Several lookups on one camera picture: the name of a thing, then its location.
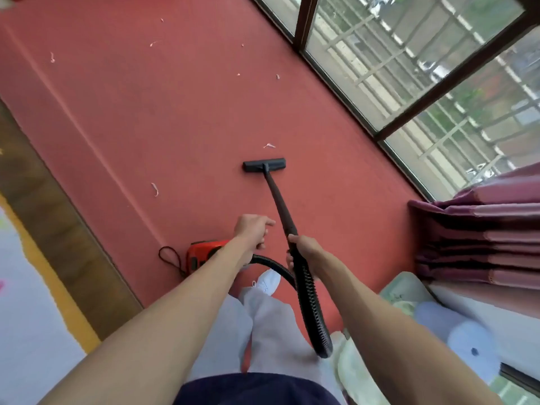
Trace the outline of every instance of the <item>paper scrap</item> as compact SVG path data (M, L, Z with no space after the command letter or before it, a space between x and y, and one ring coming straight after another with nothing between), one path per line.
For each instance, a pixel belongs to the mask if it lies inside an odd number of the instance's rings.
M158 195L159 195L158 187L156 186L155 183L150 182L150 184L151 184L151 185L154 187L154 189L156 190L156 194L154 195L154 197L158 197Z

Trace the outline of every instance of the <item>leg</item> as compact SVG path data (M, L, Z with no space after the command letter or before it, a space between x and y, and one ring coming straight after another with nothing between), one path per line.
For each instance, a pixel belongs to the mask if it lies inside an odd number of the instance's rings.
M291 375L314 381L345 404L329 360L315 354L296 325L290 305L245 288L240 301L253 319L251 365L248 372Z
M240 301L227 295L186 382L239 373L252 327Z

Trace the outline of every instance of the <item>vacuum hose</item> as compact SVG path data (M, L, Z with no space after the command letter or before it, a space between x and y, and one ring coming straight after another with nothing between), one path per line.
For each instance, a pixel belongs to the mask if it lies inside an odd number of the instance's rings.
M295 252L295 254L300 256L300 253L297 250L291 250L291 252ZM300 262L300 258L298 256L293 256L293 259L296 262L294 271L296 278L298 279L298 287L296 286L297 283L293 274L284 265L281 265L277 261L265 256L254 254L250 263L257 263L271 268L273 271L277 272L284 279L286 279L287 282L296 290L298 293L302 317L306 325L309 340L313 345L313 349L321 358L328 358L332 354L333 348L330 334L328 333L328 328L326 328L325 320L322 317L321 306L317 297L317 291L315 290L313 277L309 272L307 264L302 265L297 263Z

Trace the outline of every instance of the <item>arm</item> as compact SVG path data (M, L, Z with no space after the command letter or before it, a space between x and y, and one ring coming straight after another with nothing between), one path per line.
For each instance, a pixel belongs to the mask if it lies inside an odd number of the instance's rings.
M313 238L289 237L337 306L382 393L392 404L500 405L499 397L448 347L392 307Z
M273 220L244 215L236 236L179 286L107 338L41 405L170 405L242 265Z

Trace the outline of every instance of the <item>red vacuum cleaner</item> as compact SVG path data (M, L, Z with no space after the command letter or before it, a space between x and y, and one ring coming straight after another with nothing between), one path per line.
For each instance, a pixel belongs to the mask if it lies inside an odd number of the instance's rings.
M283 200L274 179L270 175L270 172L284 169L285 166L286 162L284 158L252 160L242 164L242 168L245 172L257 172L264 175L266 182L270 187L270 191L272 192L272 196L274 197L274 202L276 208L278 209L283 230L288 238L290 234L298 235L298 231L296 230L296 226L293 223L291 214L285 205L285 201ZM170 260L161 256L161 252L163 250L170 249L178 257L176 251L174 251L171 247L162 247L159 250L159 257L166 263L172 264L179 268L182 276L187 277L206 263L206 261L212 257L216 251L227 243L227 241L228 240L212 240L192 243L187 250L187 269L185 271L181 270L180 268L181 265L179 258L178 264L175 265ZM330 335L328 333L325 320L322 317L321 306L319 303L319 298L317 297L315 285L313 283L313 277L309 271L306 259L302 257L300 252L297 250L296 245L294 243L288 243L289 252L294 261L294 276L285 266L265 256L254 254L250 264L260 264L273 269L285 280L287 280L287 282L296 290L298 293L298 300L300 302L300 310L302 312L304 324L306 325L309 340L311 341L313 349L321 358L328 358L332 354L332 341L330 340Z

